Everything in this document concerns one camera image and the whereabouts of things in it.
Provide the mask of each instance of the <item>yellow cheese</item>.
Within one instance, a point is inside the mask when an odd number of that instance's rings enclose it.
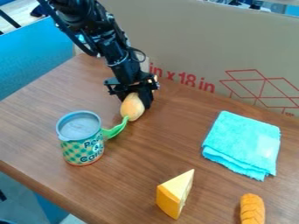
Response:
[[[173,178],[156,188],[156,204],[177,220],[192,187],[194,169]]]

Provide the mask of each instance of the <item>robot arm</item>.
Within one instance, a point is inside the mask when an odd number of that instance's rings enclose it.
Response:
[[[111,95],[121,101],[137,92],[146,109],[153,101],[152,90],[159,85],[154,75],[141,71],[140,63],[145,54],[128,45],[125,36],[112,14],[96,0],[38,0],[57,26],[83,52],[90,56],[105,57],[107,65],[115,74],[104,81]],[[136,52],[144,59],[139,60]]]

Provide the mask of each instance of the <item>can lid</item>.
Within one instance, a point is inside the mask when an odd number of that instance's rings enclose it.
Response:
[[[101,119],[94,112],[81,110],[64,115],[56,124],[62,141],[79,141],[93,136],[101,128]]]

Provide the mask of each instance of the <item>can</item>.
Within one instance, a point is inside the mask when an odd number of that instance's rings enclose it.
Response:
[[[64,115],[56,124],[62,154],[70,165],[90,165],[104,152],[101,119],[81,110]]]

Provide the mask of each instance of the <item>towel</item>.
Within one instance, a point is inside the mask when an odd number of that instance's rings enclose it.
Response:
[[[276,174],[280,129],[221,111],[202,144],[203,156],[228,169],[263,181]]]

